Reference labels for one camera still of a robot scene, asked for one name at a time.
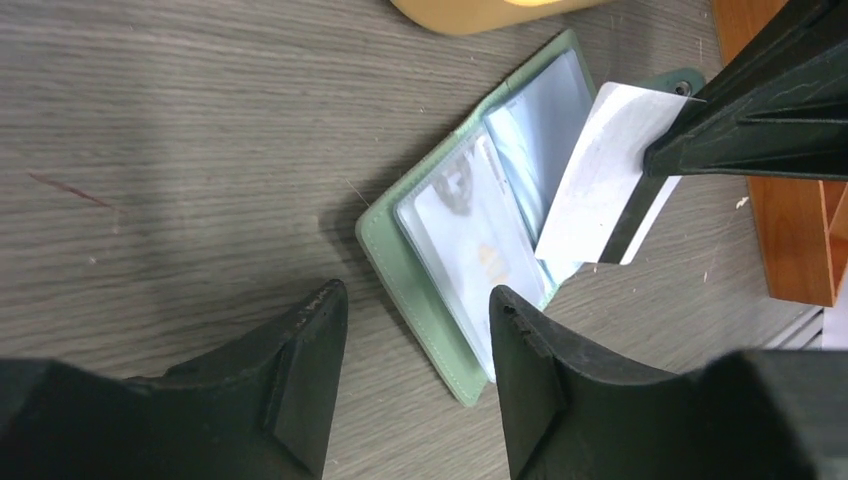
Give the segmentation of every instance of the yellow object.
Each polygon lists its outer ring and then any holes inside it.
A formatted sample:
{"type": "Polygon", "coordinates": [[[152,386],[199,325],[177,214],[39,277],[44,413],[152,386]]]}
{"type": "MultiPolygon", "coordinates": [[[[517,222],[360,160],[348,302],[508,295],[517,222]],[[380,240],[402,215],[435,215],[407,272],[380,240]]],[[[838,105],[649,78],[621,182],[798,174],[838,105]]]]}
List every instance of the yellow object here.
{"type": "Polygon", "coordinates": [[[467,35],[591,7],[609,0],[392,0],[434,32],[467,35]]]}

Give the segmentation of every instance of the black stripe on card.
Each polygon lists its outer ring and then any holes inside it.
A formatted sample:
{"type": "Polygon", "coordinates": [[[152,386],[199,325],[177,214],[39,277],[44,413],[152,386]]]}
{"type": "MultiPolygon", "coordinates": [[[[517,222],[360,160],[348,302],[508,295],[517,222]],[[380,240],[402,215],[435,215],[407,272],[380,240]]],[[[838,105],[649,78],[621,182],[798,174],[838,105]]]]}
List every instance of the black stripe on card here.
{"type": "Polygon", "coordinates": [[[622,212],[612,230],[599,263],[621,263],[624,260],[624,254],[627,253],[627,248],[633,242],[636,231],[645,221],[648,210],[657,200],[657,195],[659,195],[667,179],[668,177],[646,177],[642,175],[624,207],[624,212],[622,212]]]}

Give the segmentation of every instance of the green wallet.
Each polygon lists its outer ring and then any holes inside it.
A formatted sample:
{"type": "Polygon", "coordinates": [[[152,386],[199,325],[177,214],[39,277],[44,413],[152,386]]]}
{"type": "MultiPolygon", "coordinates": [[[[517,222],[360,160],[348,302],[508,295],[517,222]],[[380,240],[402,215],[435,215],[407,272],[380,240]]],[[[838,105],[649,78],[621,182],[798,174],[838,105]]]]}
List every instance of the green wallet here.
{"type": "MultiPolygon", "coordinates": [[[[587,87],[594,96],[596,90],[577,45],[577,38],[572,31],[566,31],[483,99],[456,130],[389,188],[356,223],[356,236],[380,281],[439,375],[465,406],[477,403],[488,379],[427,271],[397,225],[394,209],[446,155],[482,125],[483,115],[487,111],[510,98],[553,60],[569,50],[577,54],[587,87]]],[[[697,91],[704,83],[698,71],[682,69],[652,78],[640,86],[674,92],[679,85],[686,84],[692,91],[697,91]]],[[[556,289],[545,299],[542,308],[547,306],[555,294],[556,289]]]]}

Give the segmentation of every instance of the red mark on table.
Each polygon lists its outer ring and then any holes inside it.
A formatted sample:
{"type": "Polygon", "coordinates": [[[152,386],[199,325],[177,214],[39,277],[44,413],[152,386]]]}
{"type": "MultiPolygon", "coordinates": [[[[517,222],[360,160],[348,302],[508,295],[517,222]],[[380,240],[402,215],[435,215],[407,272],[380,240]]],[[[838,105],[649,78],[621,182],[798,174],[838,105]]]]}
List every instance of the red mark on table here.
{"type": "Polygon", "coordinates": [[[122,210],[122,209],[120,209],[120,208],[118,208],[118,207],[116,207],[112,204],[109,204],[107,202],[104,202],[103,200],[100,200],[97,197],[93,197],[93,196],[83,192],[82,190],[80,190],[78,188],[74,188],[74,187],[72,187],[68,184],[47,178],[44,175],[40,175],[38,173],[27,172],[27,175],[29,175],[36,182],[43,183],[45,185],[50,185],[51,187],[53,187],[57,190],[61,190],[63,192],[72,193],[72,194],[74,194],[74,195],[76,195],[80,198],[84,198],[84,199],[86,199],[90,202],[94,202],[94,203],[100,205],[101,207],[111,208],[112,210],[114,210],[116,212],[125,213],[124,210],[122,210]]]}

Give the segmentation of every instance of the gray wood surface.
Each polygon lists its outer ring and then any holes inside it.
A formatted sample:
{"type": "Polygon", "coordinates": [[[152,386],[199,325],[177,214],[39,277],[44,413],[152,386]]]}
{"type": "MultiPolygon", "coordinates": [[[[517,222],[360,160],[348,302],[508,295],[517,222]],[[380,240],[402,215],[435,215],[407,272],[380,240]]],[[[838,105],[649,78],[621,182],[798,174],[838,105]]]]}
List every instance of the gray wood surface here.
{"type": "MultiPolygon", "coordinates": [[[[598,84],[719,68],[707,0],[467,38],[385,0],[6,0],[0,21],[0,354],[155,375],[342,278],[329,479],[508,476],[494,387],[464,409],[441,383],[356,244],[366,202],[564,28],[598,84]]],[[[632,266],[586,267],[549,314],[675,371],[762,343],[803,307],[767,298],[745,195],[685,179],[632,266]]]]}

